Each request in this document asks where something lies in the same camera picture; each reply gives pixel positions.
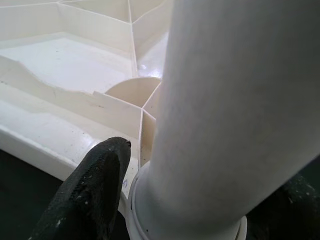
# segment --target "black surface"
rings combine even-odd
[[[301,174],[320,192],[320,157],[304,168]],[[55,177],[0,150],[0,239],[28,239],[61,183]],[[119,214],[113,239],[129,239],[123,232],[124,225],[125,220]]]

